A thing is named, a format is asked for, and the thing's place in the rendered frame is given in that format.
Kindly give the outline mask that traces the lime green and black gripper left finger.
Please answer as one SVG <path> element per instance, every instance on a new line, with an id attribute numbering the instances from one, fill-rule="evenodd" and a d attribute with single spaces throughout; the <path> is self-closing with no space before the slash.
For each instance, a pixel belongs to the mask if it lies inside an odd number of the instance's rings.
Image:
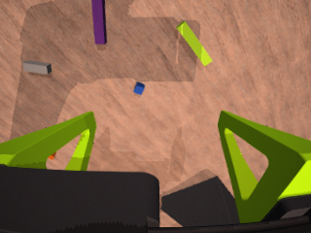
<path id="1" fill-rule="evenodd" d="M 59 124 L 1 143 L 0 164 L 47 169 L 48 157 L 82 133 L 65 170 L 86 171 L 95 131 L 96 121 L 93 112 L 75 116 Z"/>

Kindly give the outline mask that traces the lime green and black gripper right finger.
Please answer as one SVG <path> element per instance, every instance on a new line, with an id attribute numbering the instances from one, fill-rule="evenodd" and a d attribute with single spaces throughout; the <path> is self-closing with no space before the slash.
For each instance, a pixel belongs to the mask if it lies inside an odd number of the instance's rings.
<path id="1" fill-rule="evenodd" d="M 282 198 L 311 194 L 310 140 L 227 111 L 221 111 L 218 129 L 240 223 L 261 221 Z M 259 183 L 232 132 L 267 157 Z"/>

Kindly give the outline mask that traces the lime green rectangular bar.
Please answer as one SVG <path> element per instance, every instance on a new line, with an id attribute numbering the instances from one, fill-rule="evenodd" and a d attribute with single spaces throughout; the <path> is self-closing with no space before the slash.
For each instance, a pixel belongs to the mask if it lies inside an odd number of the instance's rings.
<path id="1" fill-rule="evenodd" d="M 190 45 L 190 47 L 198 56 L 198 58 L 200 59 L 200 61 L 203 63 L 204 66 L 213 61 L 206 52 L 206 50 L 202 47 L 198 39 L 195 37 L 193 32 L 190 30 L 189 26 L 186 24 L 185 21 L 181 22 L 176 28 L 188 42 L 188 44 Z"/>

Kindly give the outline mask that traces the small blue cube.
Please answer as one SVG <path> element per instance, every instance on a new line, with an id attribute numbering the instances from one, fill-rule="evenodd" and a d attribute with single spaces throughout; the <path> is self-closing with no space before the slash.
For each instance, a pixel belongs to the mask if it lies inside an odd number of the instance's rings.
<path id="1" fill-rule="evenodd" d="M 142 83 L 137 82 L 137 84 L 134 87 L 134 91 L 133 92 L 142 95 L 144 89 L 145 89 L 145 85 L 142 84 Z"/>

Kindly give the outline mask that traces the purple rod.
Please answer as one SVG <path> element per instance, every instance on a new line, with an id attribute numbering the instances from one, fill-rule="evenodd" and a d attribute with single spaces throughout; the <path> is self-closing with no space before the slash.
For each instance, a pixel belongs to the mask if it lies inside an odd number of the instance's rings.
<path id="1" fill-rule="evenodd" d="M 96 45 L 107 43 L 105 0 L 91 0 L 94 41 Z"/>

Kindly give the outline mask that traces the grey rectangular bar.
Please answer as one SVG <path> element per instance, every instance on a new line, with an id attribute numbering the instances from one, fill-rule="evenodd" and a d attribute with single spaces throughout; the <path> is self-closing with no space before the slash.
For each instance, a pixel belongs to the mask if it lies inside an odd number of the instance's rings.
<path id="1" fill-rule="evenodd" d="M 52 71 L 52 65 L 46 62 L 26 60 L 23 64 L 23 70 L 39 74 L 49 74 Z"/>

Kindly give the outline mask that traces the orange rod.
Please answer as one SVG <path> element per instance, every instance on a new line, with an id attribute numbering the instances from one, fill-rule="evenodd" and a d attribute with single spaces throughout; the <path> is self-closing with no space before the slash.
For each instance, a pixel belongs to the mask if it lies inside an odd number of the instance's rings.
<path id="1" fill-rule="evenodd" d="M 49 159 L 53 160 L 53 158 L 54 158 L 55 154 L 56 154 L 56 152 L 55 152 L 55 153 L 53 153 L 53 154 L 49 157 Z"/>

